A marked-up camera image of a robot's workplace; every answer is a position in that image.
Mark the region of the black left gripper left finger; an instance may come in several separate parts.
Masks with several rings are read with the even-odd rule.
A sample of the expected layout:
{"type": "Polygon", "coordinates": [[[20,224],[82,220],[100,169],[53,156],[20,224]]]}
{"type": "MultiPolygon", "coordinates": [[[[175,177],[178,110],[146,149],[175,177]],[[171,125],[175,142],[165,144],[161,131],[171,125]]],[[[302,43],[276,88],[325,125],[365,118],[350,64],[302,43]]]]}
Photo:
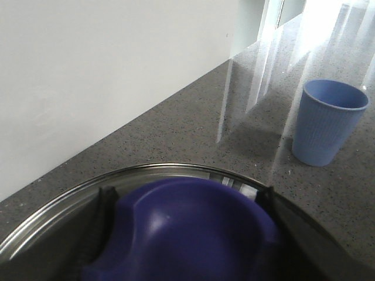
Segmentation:
{"type": "Polygon", "coordinates": [[[78,215],[3,263],[1,280],[80,280],[83,267],[92,263],[107,243],[118,199],[114,187],[100,188],[78,215]]]}

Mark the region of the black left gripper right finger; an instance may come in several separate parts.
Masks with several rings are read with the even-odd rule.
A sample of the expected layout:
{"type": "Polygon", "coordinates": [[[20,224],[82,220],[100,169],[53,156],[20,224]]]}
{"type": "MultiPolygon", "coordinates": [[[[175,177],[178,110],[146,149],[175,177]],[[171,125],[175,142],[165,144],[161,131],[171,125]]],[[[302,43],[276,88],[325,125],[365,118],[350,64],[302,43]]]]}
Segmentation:
{"type": "Polygon", "coordinates": [[[284,239],[278,280],[374,280],[374,269],[352,257],[318,222],[272,187],[255,202],[276,223],[284,239]]]}

